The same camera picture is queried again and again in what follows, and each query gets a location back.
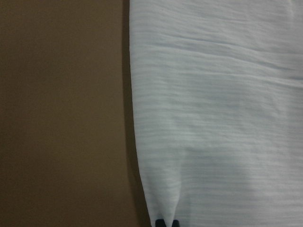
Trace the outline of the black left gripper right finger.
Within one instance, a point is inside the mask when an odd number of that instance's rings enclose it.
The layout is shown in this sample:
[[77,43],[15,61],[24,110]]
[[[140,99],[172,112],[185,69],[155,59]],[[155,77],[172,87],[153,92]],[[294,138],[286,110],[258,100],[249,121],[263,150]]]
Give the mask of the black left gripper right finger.
[[180,223],[178,220],[173,220],[172,227],[180,227]]

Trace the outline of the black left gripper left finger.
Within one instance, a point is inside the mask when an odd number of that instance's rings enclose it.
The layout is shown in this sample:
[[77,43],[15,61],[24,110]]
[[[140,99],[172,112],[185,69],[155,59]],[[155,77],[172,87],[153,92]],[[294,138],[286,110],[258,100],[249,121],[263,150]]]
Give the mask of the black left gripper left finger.
[[165,227],[165,221],[163,219],[157,219],[155,221],[155,227]]

